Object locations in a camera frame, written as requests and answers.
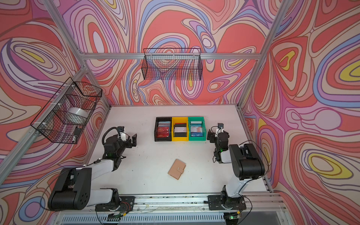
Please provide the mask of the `tan leather card holder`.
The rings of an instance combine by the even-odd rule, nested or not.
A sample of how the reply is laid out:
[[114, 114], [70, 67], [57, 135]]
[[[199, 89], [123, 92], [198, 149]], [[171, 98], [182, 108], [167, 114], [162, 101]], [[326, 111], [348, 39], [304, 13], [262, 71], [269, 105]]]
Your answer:
[[183, 161], [176, 159], [168, 171], [168, 175], [176, 180], [179, 180], [179, 178], [183, 175], [185, 168], [186, 164]]

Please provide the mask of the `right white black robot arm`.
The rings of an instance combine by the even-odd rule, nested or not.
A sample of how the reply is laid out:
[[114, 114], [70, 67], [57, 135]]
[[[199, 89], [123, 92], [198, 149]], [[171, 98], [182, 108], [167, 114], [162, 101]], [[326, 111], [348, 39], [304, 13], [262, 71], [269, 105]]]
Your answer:
[[229, 144], [229, 134], [219, 129], [209, 131], [207, 140], [215, 144], [213, 163], [231, 164], [233, 176], [223, 186], [219, 195], [209, 195], [208, 204], [211, 211], [246, 209], [243, 191], [250, 184], [265, 175], [265, 166], [251, 143]]

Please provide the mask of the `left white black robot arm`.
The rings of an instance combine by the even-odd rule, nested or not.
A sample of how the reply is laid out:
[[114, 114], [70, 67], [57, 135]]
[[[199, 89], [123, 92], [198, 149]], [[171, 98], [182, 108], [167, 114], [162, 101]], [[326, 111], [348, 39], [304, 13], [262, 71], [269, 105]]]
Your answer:
[[104, 154], [93, 163], [82, 167], [65, 168], [59, 174], [50, 194], [47, 207], [50, 211], [82, 210], [95, 206], [100, 212], [128, 213], [128, 202], [121, 200], [116, 188], [93, 189], [92, 181], [116, 171], [126, 149], [137, 146], [137, 134], [129, 136], [124, 127], [111, 127], [101, 140]]

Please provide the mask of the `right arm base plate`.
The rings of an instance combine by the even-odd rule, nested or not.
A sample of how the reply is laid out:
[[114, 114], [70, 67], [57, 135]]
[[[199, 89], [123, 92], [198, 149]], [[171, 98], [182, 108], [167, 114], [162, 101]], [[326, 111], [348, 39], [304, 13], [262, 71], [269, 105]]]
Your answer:
[[242, 196], [237, 198], [230, 198], [221, 195], [209, 195], [207, 197], [208, 199], [204, 201], [204, 203], [208, 204], [209, 210], [211, 211], [237, 210], [241, 212], [247, 209], [244, 197]]

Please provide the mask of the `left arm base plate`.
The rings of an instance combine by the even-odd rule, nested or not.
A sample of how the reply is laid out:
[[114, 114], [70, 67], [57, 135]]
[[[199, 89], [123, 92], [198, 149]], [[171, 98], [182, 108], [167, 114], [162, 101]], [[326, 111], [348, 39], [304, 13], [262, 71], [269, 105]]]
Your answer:
[[96, 212], [131, 212], [134, 208], [135, 196], [120, 196], [119, 201], [112, 200], [109, 203], [97, 204]]

